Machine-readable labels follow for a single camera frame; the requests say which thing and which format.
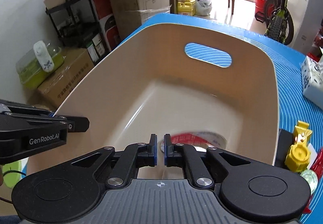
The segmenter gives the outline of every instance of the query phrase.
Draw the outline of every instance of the blue cutting mat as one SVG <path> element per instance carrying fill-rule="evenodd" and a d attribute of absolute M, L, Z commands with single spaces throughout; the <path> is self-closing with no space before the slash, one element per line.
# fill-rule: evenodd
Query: blue cutting mat
<path fill-rule="evenodd" d="M 316 151 L 320 149 L 323 145 L 323 111 L 302 95 L 300 64 L 305 59 L 304 55 L 274 40 L 244 29 L 201 18 L 174 14 L 158 14 L 149 19 L 132 35 L 147 26 L 158 23 L 184 24 L 219 31 L 254 44 L 266 52 L 276 69 L 280 108 L 279 127 L 292 132 L 297 120 L 310 123 L 310 129 L 313 130 L 310 142 Z M 231 63 L 231 58 L 227 53 L 203 45 L 189 43 L 185 51 L 192 57 L 218 65 L 228 66 Z M 321 223 L 321 221 L 323 223 L 323 214 L 321 213 L 323 208 L 322 192 L 323 181 L 321 179 L 310 204 L 312 213 L 303 215 L 302 223 L 312 224 Z"/>

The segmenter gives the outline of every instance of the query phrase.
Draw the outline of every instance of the white appliance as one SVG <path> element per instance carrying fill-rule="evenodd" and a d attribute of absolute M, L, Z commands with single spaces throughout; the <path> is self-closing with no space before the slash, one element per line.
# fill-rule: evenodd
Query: white appliance
<path fill-rule="evenodd" d="M 294 38 L 289 47 L 307 54 L 323 19 L 323 0 L 289 0 L 287 8 L 294 22 Z"/>

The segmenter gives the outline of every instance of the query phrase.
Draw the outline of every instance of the black cable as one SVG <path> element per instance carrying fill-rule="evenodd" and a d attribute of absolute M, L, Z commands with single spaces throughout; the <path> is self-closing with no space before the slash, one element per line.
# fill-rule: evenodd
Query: black cable
<path fill-rule="evenodd" d="M 7 175 L 9 173 L 18 173 L 18 174 L 21 174 L 21 175 L 26 176 L 26 174 L 24 172 L 21 172 L 21 171 L 18 171 L 18 170 L 8 170 L 8 171 L 6 171 L 6 172 L 3 173 L 3 176 L 5 176 L 5 175 Z M 10 201 L 8 199 L 4 199 L 2 197 L 0 197 L 0 200 L 3 201 L 3 202 L 7 202 L 7 203 L 12 204 L 12 201 Z"/>

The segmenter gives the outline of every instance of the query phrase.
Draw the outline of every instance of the white wall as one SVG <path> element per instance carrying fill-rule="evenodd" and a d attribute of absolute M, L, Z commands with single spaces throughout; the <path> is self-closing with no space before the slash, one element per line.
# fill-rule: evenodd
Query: white wall
<path fill-rule="evenodd" d="M 42 0 L 0 0 L 0 99 L 25 103 L 16 62 L 41 39 L 57 41 Z"/>

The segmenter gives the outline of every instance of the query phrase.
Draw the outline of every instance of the crosshair marking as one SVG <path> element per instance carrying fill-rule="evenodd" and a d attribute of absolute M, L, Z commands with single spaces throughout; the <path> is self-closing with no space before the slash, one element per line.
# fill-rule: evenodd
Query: crosshair marking
<path fill-rule="evenodd" d="M 166 184 L 164 182 L 159 182 L 156 184 L 157 186 L 159 186 L 160 188 L 162 188 L 163 186 L 165 186 Z"/>

